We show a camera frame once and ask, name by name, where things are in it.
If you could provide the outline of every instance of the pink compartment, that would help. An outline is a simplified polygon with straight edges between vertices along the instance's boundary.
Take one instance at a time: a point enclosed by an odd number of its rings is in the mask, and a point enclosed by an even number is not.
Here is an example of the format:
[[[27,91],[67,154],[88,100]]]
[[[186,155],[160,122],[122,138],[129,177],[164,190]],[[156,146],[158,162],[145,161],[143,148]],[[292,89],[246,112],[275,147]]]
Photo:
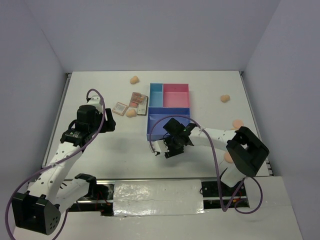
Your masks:
[[[163,106],[165,108],[189,108],[189,85],[163,84]]]

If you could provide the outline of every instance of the storage box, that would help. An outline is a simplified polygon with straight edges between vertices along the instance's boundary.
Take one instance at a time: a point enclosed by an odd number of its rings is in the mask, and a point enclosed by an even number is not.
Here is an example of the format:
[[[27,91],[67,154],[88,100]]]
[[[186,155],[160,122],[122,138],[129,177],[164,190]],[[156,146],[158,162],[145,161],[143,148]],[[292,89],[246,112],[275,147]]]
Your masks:
[[[153,125],[163,117],[169,115],[182,115],[190,117],[190,99],[188,84],[150,84],[150,101],[147,120],[146,138],[149,140],[149,133]],[[168,117],[155,126],[152,131],[151,140],[162,139],[167,133],[163,126],[170,120]],[[190,121],[183,117],[175,117],[183,125],[188,125]]]

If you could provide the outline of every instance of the tabletop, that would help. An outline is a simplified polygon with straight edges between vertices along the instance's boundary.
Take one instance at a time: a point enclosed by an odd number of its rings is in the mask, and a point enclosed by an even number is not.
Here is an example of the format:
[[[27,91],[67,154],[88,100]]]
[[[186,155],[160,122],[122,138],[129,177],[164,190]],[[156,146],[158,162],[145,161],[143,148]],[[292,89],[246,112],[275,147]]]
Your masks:
[[[140,82],[130,84],[138,76]],[[91,71],[73,72],[64,96],[59,119],[48,155],[53,157],[61,135],[76,118],[80,105],[86,103],[89,89],[97,89],[104,97],[106,108],[117,102],[128,105],[132,92],[149,95],[150,83],[189,84],[190,116],[206,128],[230,130],[240,119],[257,135],[257,128],[238,71]],[[220,96],[230,95],[222,103]],[[73,179],[79,173],[97,179],[174,179],[216,177],[211,149],[188,146],[185,153],[171,158],[154,156],[146,138],[147,116],[126,117],[113,114],[114,132],[101,133],[84,151],[67,175]],[[218,159],[224,151],[217,150]],[[258,176],[269,176],[264,163]]]

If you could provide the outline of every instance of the orange round object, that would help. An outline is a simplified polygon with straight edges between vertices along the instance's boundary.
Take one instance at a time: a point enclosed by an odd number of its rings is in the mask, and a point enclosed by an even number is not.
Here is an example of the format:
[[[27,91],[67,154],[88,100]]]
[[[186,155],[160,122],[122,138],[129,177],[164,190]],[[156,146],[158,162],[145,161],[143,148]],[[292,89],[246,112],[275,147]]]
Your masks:
[[[229,152],[226,152],[226,153],[224,154],[223,158],[224,158],[224,160],[225,160],[227,163],[229,163],[229,164],[233,164],[233,163],[234,163],[234,161],[232,160],[232,157],[231,157],[231,155],[230,155]]]
[[[236,128],[236,129],[239,129],[241,128],[242,126],[244,126],[244,122],[240,119],[236,119],[233,121],[232,125]]]

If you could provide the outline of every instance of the light blue compartment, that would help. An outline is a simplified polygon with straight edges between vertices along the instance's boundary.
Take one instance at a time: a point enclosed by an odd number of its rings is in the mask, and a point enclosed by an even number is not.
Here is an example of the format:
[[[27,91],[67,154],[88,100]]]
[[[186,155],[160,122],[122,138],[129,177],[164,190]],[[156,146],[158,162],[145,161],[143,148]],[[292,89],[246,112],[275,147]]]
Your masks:
[[[149,133],[151,132],[152,127],[154,124],[162,119],[163,117],[169,115],[182,115],[185,117],[190,117],[190,108],[188,107],[150,107],[148,113],[148,123],[147,123],[147,130],[146,130],[146,138],[149,140]],[[190,123],[189,119],[184,117],[174,117],[177,121],[179,121],[184,126],[187,126]],[[171,119],[168,117],[162,121],[160,121],[152,131],[151,140],[156,141],[162,139],[163,136],[167,133],[164,130],[164,125]]]
[[[164,106],[164,85],[162,83],[150,83],[149,107]]]

